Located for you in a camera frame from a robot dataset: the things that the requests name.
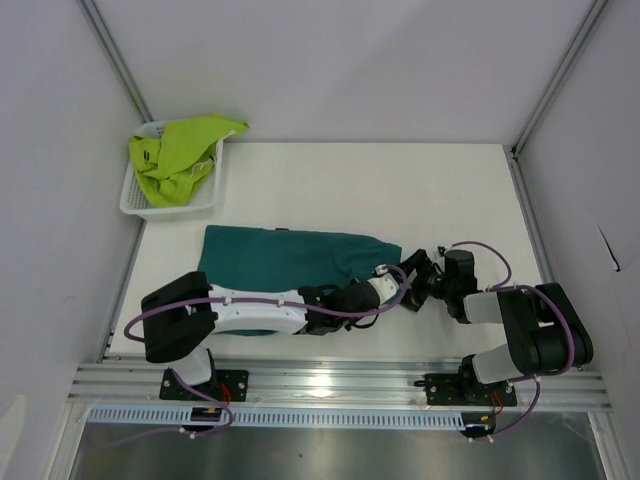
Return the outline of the teal green shorts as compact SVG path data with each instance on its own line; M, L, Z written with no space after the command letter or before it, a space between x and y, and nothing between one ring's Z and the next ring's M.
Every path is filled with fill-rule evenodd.
M399 246L373 237L314 231L209 226L198 269L233 291L283 292L326 284L344 288L400 263ZM377 316L396 304L362 313Z

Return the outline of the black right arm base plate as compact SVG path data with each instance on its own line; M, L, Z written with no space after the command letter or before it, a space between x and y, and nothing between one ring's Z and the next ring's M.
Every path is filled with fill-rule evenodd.
M517 405L515 389L506 381L483 384L461 373L431 373L425 374L413 385L425 392L427 403L433 406Z

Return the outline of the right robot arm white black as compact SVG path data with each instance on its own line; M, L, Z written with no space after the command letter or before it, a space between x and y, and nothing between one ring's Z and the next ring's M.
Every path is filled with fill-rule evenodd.
M401 305L416 312L427 299L439 300L460 324L500 326L505 343L464 357L455 373L427 373L416 381L432 403L479 405L515 381L561 375L593 360L592 339L560 284L482 290L472 252L439 253L442 264L419 249L399 265L413 278Z

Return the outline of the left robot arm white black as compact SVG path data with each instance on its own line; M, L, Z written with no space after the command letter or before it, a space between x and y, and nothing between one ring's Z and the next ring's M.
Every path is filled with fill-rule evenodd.
M190 272L141 301L145 360L166 364L197 400L216 390L213 354L203 345L216 334L315 335L335 333L385 302L376 280L304 286L283 292L233 291Z

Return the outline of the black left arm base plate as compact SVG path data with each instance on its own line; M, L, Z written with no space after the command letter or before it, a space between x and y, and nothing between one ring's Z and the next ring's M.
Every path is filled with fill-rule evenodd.
M204 394L218 401L245 402L249 377L248 370L219 369L213 366L213 374L208 380L190 386L191 389L199 392L197 395L177 380L172 368L167 368L163 372L159 398L165 401L196 401L203 400L202 394Z

